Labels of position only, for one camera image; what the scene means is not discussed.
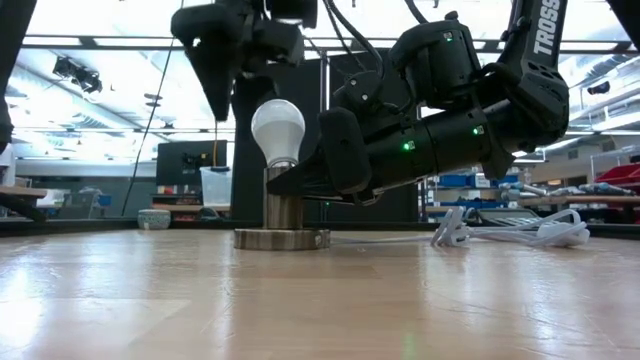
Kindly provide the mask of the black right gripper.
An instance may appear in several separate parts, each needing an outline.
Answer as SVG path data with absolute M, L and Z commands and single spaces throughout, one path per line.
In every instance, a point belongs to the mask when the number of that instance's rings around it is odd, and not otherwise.
M 319 125 L 319 155 L 268 180 L 269 194 L 370 205 L 437 169 L 427 127 L 395 105 L 331 108 Z

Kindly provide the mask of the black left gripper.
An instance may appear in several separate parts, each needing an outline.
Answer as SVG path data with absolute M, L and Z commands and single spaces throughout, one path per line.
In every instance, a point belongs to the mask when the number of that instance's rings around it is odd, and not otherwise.
M 304 27 L 305 0 L 214 0 L 171 18 L 217 122 L 228 119 L 236 70 L 300 64 Z

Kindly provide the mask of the brass lamp socket base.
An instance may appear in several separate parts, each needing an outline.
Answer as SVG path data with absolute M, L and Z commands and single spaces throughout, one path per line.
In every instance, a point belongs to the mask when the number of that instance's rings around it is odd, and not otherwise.
M 262 195 L 262 225 L 260 228 L 236 229 L 234 248 L 259 251 L 307 251 L 330 247 L 328 229 L 303 226 L 304 204 L 301 197 L 272 195 L 267 182 L 294 167 L 290 161 L 280 161 L 264 169 Z

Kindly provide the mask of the white lightbulb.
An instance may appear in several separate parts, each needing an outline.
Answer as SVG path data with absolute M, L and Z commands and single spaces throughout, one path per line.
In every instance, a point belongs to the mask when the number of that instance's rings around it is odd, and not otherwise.
M 251 132 L 268 167 L 297 165 L 306 123 L 298 107 L 284 99 L 260 105 L 251 120 Z

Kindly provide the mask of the black folding room divider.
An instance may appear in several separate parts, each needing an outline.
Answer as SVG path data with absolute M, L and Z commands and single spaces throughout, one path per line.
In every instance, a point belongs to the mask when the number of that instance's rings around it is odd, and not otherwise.
M 319 126 L 317 114 L 325 109 L 330 94 L 344 84 L 339 71 L 354 73 L 356 65 L 346 56 L 331 58 L 338 69 L 329 69 L 321 60 L 310 60 L 297 68 L 271 65 L 267 70 L 276 83 L 281 97 L 294 103 L 306 121 L 305 137 L 300 149 L 302 159 L 310 156 L 317 144 Z M 263 169 L 265 158 L 255 143 L 250 126 L 251 115 L 246 110 L 235 112 L 236 134 L 232 164 L 231 218 L 260 223 L 263 217 Z M 306 201 L 306 222 L 416 222 L 418 220 L 418 188 L 410 184 L 389 190 L 375 204 L 366 207 Z

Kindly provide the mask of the black monitor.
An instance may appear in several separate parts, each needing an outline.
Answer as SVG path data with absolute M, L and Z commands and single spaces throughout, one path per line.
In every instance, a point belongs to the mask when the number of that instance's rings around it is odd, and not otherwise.
M 199 186 L 200 168 L 205 166 L 227 166 L 226 140 L 161 143 L 156 159 L 156 184 Z

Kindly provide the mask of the clear plastic bin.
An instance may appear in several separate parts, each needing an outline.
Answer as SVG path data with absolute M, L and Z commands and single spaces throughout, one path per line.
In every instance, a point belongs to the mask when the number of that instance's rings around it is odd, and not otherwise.
M 229 206 L 232 194 L 232 171 L 228 166 L 200 168 L 203 205 Z

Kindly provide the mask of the patterned ceramic bowl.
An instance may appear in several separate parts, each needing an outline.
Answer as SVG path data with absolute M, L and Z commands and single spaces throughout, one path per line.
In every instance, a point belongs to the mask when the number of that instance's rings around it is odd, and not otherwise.
M 137 215 L 137 223 L 142 230 L 166 230 L 171 219 L 171 212 L 163 209 L 142 209 Z

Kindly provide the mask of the wooden bench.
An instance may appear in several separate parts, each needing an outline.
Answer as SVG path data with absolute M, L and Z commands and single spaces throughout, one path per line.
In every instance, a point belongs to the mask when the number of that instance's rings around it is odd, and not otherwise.
M 36 207 L 37 200 L 47 195 L 46 189 L 0 185 L 0 207 L 35 222 L 45 222 L 46 216 Z

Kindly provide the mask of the red storage bin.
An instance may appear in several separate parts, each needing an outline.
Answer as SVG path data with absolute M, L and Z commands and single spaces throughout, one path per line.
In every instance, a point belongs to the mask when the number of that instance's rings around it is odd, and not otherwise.
M 640 163 L 616 166 L 598 176 L 595 181 L 640 191 Z

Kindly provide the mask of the black aluminium frame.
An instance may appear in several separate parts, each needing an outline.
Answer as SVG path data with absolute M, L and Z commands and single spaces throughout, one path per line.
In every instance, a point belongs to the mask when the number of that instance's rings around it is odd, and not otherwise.
M 242 221 L 176 221 L 170 229 L 178 230 L 234 230 L 236 228 L 260 228 L 261 224 Z M 324 228 L 334 231 L 433 231 L 438 225 L 414 222 L 309 222 L 308 228 Z M 81 232 L 102 232 L 138 229 L 135 218 L 110 219 L 62 219 L 33 222 L 25 219 L 0 219 L 0 238 L 13 236 L 53 235 Z M 640 241 L 640 225 L 589 224 L 591 235 L 600 238 Z

